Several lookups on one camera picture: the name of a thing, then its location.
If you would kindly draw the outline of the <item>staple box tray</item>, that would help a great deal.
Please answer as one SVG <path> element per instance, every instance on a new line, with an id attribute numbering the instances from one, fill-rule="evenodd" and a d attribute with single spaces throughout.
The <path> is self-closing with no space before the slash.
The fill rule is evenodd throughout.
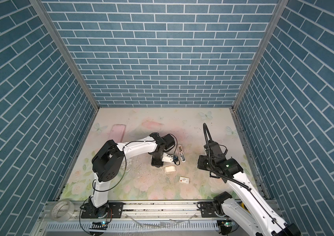
<path id="1" fill-rule="evenodd" d="M 175 166 L 167 166 L 167 167 L 165 167 L 165 172 L 166 173 L 176 172 L 176 167 Z"/>

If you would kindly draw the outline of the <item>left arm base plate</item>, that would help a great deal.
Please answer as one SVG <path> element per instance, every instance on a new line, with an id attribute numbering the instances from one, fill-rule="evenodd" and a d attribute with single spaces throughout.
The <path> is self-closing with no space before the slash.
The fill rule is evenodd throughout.
<path id="1" fill-rule="evenodd" d="M 100 218 L 120 218 L 122 215 L 124 204 L 107 202 L 100 207 L 95 207 L 91 201 L 84 203 L 80 209 L 82 210 L 81 218 L 83 219 L 100 219 Z"/>

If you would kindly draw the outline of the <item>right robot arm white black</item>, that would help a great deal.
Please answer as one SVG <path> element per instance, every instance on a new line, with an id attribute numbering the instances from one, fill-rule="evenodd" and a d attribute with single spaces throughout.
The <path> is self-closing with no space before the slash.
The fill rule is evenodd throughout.
<path id="1" fill-rule="evenodd" d="M 288 224 L 253 187 L 244 169 L 233 158 L 227 159 L 220 144 L 209 140 L 204 145 L 206 155 L 198 159 L 197 167 L 210 173 L 211 178 L 222 179 L 240 198 L 242 207 L 228 192 L 213 201 L 216 214 L 233 219 L 250 236 L 300 236 L 294 223 Z"/>

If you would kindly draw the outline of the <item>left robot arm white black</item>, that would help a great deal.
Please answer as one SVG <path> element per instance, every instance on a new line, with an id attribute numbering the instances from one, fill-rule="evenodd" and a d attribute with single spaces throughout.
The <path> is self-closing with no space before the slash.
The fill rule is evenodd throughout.
<path id="1" fill-rule="evenodd" d="M 152 155 L 151 165 L 160 168 L 164 165 L 164 154 L 176 147 L 177 139 L 174 135 L 160 136 L 157 132 L 127 143 L 108 140 L 92 159 L 94 180 L 92 182 L 93 194 L 89 203 L 93 209 L 108 207 L 108 193 L 112 190 L 110 182 L 118 175 L 123 162 L 127 164 L 128 159 L 148 153 Z"/>

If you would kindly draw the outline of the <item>white staple box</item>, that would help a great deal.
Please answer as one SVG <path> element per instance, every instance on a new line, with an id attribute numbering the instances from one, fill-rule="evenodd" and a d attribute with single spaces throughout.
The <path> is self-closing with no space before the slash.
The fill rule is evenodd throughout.
<path id="1" fill-rule="evenodd" d="M 190 179 L 187 178 L 187 177 L 180 177 L 180 178 L 179 178 L 179 182 L 180 182 L 180 183 L 186 183 L 186 184 L 189 184 Z"/>

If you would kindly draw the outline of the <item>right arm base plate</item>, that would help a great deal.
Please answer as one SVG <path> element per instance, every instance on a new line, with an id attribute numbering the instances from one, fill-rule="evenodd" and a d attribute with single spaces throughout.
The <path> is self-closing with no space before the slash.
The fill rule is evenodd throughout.
<path id="1" fill-rule="evenodd" d="M 224 217 L 224 213 L 218 201 L 197 202 L 196 206 L 202 218 Z"/>

